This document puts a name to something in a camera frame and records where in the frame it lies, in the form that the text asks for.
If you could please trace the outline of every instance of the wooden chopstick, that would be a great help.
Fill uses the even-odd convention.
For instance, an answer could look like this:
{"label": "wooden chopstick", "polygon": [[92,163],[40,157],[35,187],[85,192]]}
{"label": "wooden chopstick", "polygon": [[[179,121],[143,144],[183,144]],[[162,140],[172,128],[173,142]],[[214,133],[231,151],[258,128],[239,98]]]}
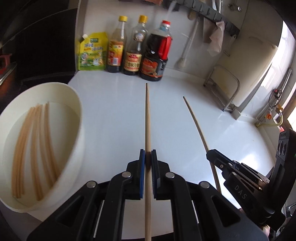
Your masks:
{"label": "wooden chopstick", "polygon": [[53,153],[53,148],[52,148],[52,140],[51,140],[51,136],[50,136],[50,126],[49,126],[49,102],[47,102],[45,104],[45,113],[44,113],[44,118],[45,118],[45,125],[44,125],[44,130],[45,130],[45,146],[46,146],[46,152],[47,152],[47,156],[49,159],[49,164],[54,176],[54,182],[56,182],[56,180],[59,177],[59,169],[57,167],[57,161],[54,157],[54,153]]}
{"label": "wooden chopstick", "polygon": [[146,83],[145,101],[145,241],[151,241],[151,142],[149,87]]}
{"label": "wooden chopstick", "polygon": [[[190,107],[188,101],[186,100],[185,96],[183,96],[183,99],[184,99],[184,101],[185,101],[185,103],[186,103],[186,105],[187,105],[187,107],[188,107],[188,109],[189,109],[189,112],[190,112],[190,114],[191,114],[191,116],[192,116],[192,118],[193,118],[193,121],[194,121],[194,123],[195,123],[195,125],[196,125],[196,128],[197,128],[197,130],[198,130],[198,132],[199,132],[199,134],[200,134],[200,138],[202,139],[202,143],[203,143],[203,145],[204,145],[205,151],[208,152],[208,151],[209,151],[209,147],[208,147],[207,142],[206,142],[206,140],[205,140],[205,137],[204,137],[204,135],[203,135],[203,133],[202,133],[202,130],[201,130],[201,128],[200,128],[200,126],[199,126],[199,124],[198,124],[198,122],[197,122],[197,119],[196,119],[196,117],[195,117],[195,115],[194,115],[194,113],[193,113],[193,111],[192,111],[192,109],[191,109],[191,107]],[[218,179],[218,174],[217,174],[216,167],[215,167],[215,165],[214,165],[213,163],[211,163],[211,162],[210,162],[210,165],[211,165],[212,173],[213,173],[214,180],[215,180],[215,184],[216,184],[216,189],[217,189],[217,191],[218,191],[219,193],[221,193],[221,187],[220,187],[220,183],[219,183],[219,179]]]}
{"label": "wooden chopstick", "polygon": [[38,164],[37,164],[37,149],[36,149],[36,140],[37,140],[37,129],[38,129],[38,116],[40,112],[40,105],[37,107],[37,114],[34,116],[34,123],[32,128],[32,142],[31,142],[31,172],[32,180],[35,189],[35,194],[37,201],[43,198],[42,188],[40,185]]}
{"label": "wooden chopstick", "polygon": [[27,142],[29,139],[29,135],[30,135],[31,127],[33,123],[32,120],[34,119],[35,115],[36,115],[36,108],[33,109],[33,111],[31,112],[30,116],[28,117],[25,123],[26,126],[25,126],[24,141],[21,147],[21,155],[20,155],[20,172],[18,173],[18,175],[20,175],[19,182],[18,182],[19,197],[21,197],[21,194],[25,194],[25,182],[24,182],[25,154],[27,151]]}
{"label": "wooden chopstick", "polygon": [[53,186],[53,181],[52,178],[49,174],[49,168],[48,168],[48,164],[47,161],[48,159],[46,158],[45,152],[44,152],[44,128],[42,128],[42,112],[43,112],[43,105],[41,106],[41,111],[39,113],[39,148],[40,148],[40,155],[41,155],[41,160],[42,160],[42,164],[43,164],[43,169],[44,169],[44,173],[45,173],[45,178],[47,181],[47,184],[49,186],[49,188],[51,188]]}
{"label": "wooden chopstick", "polygon": [[23,125],[21,127],[18,139],[17,139],[17,143],[15,145],[15,151],[14,151],[14,157],[13,157],[13,164],[12,164],[12,180],[11,180],[11,189],[12,189],[12,195],[15,196],[16,198],[20,198],[20,196],[18,195],[17,192],[17,186],[18,186],[18,175],[19,175],[19,161],[20,161],[20,151],[21,151],[21,146],[22,146],[22,141],[24,139],[24,132],[26,130],[27,127],[27,123],[29,121],[29,119],[32,116],[32,112],[34,111],[34,107],[30,108],[30,110],[28,111],[25,120],[23,122]]}

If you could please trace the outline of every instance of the red handle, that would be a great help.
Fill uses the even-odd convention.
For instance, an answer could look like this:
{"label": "red handle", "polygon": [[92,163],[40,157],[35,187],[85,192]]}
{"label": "red handle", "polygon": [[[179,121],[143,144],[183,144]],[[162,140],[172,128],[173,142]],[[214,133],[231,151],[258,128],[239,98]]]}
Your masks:
{"label": "red handle", "polygon": [[3,67],[3,69],[7,68],[7,66],[10,64],[10,56],[11,54],[0,55],[0,58],[3,58],[5,60],[5,66]]}
{"label": "red handle", "polygon": [[168,52],[170,51],[170,44],[172,42],[172,38],[170,36],[163,38],[161,40],[158,55],[162,60],[166,60],[168,58]]}

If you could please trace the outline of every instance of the yellow pouch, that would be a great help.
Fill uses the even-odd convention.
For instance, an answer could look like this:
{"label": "yellow pouch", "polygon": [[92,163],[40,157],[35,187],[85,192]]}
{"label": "yellow pouch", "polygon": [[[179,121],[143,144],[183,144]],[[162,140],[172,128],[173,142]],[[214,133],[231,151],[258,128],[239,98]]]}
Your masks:
{"label": "yellow pouch", "polygon": [[101,70],[106,66],[108,37],[105,32],[93,33],[80,44],[79,70]]}

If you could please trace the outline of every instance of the soy sauce bottle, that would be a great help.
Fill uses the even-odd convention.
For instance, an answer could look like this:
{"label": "soy sauce bottle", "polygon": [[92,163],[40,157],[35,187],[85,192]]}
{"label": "soy sauce bottle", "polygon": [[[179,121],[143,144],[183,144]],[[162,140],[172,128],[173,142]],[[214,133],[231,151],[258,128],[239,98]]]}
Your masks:
{"label": "soy sauce bottle", "polygon": [[163,20],[159,28],[153,30],[147,40],[140,67],[141,78],[150,81],[161,80],[172,40],[170,22]]}
{"label": "soy sauce bottle", "polygon": [[126,32],[124,25],[127,22],[127,16],[119,16],[119,23],[113,32],[108,47],[107,71],[111,73],[119,72],[122,69],[122,60],[124,48],[126,46]]}
{"label": "soy sauce bottle", "polygon": [[142,59],[142,44],[147,35],[147,16],[140,15],[139,24],[132,29],[132,39],[126,50],[126,57],[123,73],[126,75],[136,75],[139,73]]}

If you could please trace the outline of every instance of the metal rack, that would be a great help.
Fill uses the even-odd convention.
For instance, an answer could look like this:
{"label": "metal rack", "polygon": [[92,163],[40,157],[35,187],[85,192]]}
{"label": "metal rack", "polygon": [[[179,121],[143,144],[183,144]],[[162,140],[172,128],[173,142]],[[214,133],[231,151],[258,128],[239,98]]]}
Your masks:
{"label": "metal rack", "polygon": [[[172,1],[167,0],[165,5],[168,5]],[[236,35],[238,36],[240,30],[236,27],[231,21],[229,21],[226,17],[220,14],[218,11],[214,10],[212,7],[208,6],[207,4],[198,1],[198,0],[177,0],[177,4],[181,6],[185,6],[196,11],[198,14],[202,15],[203,17],[209,19],[212,22],[220,22],[224,21],[225,23],[225,31],[230,34],[230,36]]]}
{"label": "metal rack", "polygon": [[[211,76],[214,72],[214,70],[220,67],[223,70],[225,70],[229,75],[231,75],[237,82],[237,88],[235,90],[235,92],[233,93],[233,95],[230,97],[230,99],[227,100],[226,96],[223,96],[223,94],[221,93],[221,91],[218,90],[217,88],[217,84],[215,83],[214,80],[211,79]],[[206,79],[206,81],[204,82],[204,87],[207,87],[212,94],[217,98],[219,104],[222,106],[222,111],[229,111],[232,112],[233,108],[230,108],[229,106],[231,105],[233,99],[235,98],[235,96],[237,95],[237,93],[239,92],[240,89],[240,82],[239,79],[237,77],[235,77],[230,71],[228,71],[224,66],[220,65],[220,64],[216,64],[213,68],[213,70],[211,71],[209,77]]]}

